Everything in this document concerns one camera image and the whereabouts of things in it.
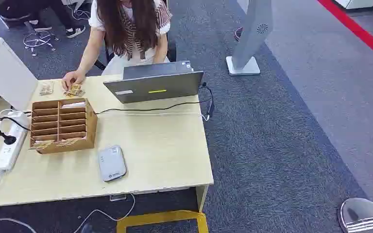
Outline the person's right hand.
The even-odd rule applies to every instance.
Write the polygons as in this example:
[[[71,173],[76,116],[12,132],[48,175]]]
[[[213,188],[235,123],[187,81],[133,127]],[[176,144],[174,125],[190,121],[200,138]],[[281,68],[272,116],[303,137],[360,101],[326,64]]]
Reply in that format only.
[[[68,91],[73,84],[81,84],[86,79],[85,73],[79,70],[68,72],[62,78],[63,89]]]

